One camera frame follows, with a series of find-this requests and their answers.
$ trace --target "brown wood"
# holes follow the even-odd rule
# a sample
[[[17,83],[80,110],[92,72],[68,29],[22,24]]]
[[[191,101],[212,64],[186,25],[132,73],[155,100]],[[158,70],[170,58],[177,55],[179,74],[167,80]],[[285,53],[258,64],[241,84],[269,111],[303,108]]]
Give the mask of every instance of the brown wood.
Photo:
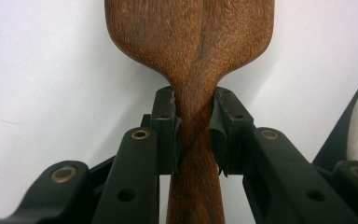
[[[105,11],[116,45],[159,71],[175,92],[183,151],[167,223],[224,223],[208,130],[213,92],[267,48],[274,0],[105,0]]]

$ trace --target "white wall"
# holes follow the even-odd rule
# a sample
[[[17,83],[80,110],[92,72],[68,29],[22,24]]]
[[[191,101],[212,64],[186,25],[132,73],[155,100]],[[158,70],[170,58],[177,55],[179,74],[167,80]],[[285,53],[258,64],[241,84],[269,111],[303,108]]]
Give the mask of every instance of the white wall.
[[[167,85],[112,43],[103,1],[0,1],[0,217],[51,164],[115,155]],[[358,88],[358,1],[277,1],[266,53],[219,85],[311,161]],[[252,223],[241,179],[222,191],[227,223]]]

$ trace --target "wooden handle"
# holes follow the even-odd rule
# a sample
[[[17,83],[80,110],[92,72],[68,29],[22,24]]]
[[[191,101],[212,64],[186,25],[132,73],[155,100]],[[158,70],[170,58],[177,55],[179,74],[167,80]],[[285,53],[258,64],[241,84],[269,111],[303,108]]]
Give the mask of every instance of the wooden handle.
[[[224,223],[208,129],[217,82],[258,57],[272,36],[274,0],[105,0],[116,45],[171,83],[183,120],[167,223]]]

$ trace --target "clamp jaw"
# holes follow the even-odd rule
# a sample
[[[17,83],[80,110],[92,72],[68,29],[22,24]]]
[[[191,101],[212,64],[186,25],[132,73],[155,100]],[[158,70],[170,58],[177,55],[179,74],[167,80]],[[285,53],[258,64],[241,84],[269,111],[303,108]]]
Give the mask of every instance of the clamp jaw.
[[[177,171],[180,122],[171,88],[157,91],[152,114],[124,134],[115,157],[90,170],[80,161],[50,166],[0,223],[158,223],[159,176]],[[307,162],[283,133],[256,128],[223,88],[210,128],[220,171],[243,175],[257,223],[358,223],[358,161],[332,172]]]

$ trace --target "wooden object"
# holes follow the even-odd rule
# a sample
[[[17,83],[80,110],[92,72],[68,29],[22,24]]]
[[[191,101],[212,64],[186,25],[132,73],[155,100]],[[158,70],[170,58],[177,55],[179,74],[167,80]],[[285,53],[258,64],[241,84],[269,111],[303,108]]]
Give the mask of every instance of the wooden object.
[[[116,45],[159,71],[175,92],[183,151],[167,223],[224,223],[208,129],[213,92],[267,48],[274,0],[105,0],[105,12]]]

